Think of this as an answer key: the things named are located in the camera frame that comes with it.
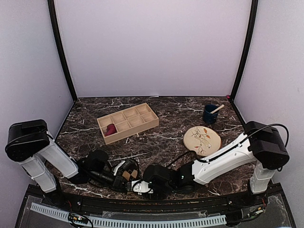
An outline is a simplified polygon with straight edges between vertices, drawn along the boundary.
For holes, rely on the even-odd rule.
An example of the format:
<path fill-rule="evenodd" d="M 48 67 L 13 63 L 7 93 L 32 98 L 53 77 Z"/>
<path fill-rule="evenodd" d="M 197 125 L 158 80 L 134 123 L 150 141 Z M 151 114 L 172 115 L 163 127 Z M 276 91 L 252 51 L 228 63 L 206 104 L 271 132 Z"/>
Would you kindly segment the brown argyle sock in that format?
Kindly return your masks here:
<path fill-rule="evenodd" d="M 127 182 L 132 182 L 140 179 L 139 168 L 136 164 L 124 164 L 122 166 L 121 176 Z"/>

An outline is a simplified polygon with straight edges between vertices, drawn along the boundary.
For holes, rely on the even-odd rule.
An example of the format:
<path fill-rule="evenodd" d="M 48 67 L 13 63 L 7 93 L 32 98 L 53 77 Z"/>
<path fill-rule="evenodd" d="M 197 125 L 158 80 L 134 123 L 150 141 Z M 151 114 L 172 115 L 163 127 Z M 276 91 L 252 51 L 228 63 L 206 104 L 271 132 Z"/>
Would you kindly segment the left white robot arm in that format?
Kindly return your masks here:
<path fill-rule="evenodd" d="M 108 154 L 101 150 L 76 161 L 55 142 L 42 119 L 12 124 L 5 152 L 49 193 L 48 199 L 57 207 L 67 203 L 67 196 L 59 190 L 60 184 L 45 162 L 52 164 L 73 184 L 94 180 L 118 192 L 126 192 L 127 182 L 138 175 L 135 160 L 126 159 L 111 167 Z"/>

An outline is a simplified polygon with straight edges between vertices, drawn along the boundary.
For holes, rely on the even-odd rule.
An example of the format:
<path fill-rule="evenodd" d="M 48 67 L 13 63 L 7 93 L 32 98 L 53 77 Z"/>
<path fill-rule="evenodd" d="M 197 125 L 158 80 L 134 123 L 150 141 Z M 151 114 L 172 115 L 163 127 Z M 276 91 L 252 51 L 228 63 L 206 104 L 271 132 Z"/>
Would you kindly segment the maroon striped sock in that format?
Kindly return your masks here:
<path fill-rule="evenodd" d="M 116 129 L 116 126 L 114 123 L 111 123 L 107 126 L 106 128 L 106 131 L 104 133 L 105 136 L 109 136 L 109 135 L 112 135 L 112 134 L 115 134 L 117 133 L 117 129 Z"/>

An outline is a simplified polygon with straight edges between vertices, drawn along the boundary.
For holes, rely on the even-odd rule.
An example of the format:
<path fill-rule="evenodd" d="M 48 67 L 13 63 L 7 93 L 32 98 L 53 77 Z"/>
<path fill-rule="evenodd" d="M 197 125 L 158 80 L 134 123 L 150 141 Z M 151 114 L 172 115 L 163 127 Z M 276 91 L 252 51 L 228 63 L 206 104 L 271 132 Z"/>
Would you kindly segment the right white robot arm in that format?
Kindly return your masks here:
<path fill-rule="evenodd" d="M 212 155 L 196 157 L 177 170 L 162 165 L 148 166 L 142 181 L 134 183 L 132 190 L 150 199 L 161 199 L 171 193 L 189 194 L 197 185 L 208 184 L 239 166 L 256 162 L 249 191 L 242 196 L 245 205 L 253 206 L 267 190 L 274 173 L 281 171 L 290 159 L 286 149 L 288 141 L 282 140 L 277 127 L 286 128 L 280 123 L 265 125 L 250 121 L 244 133 Z"/>

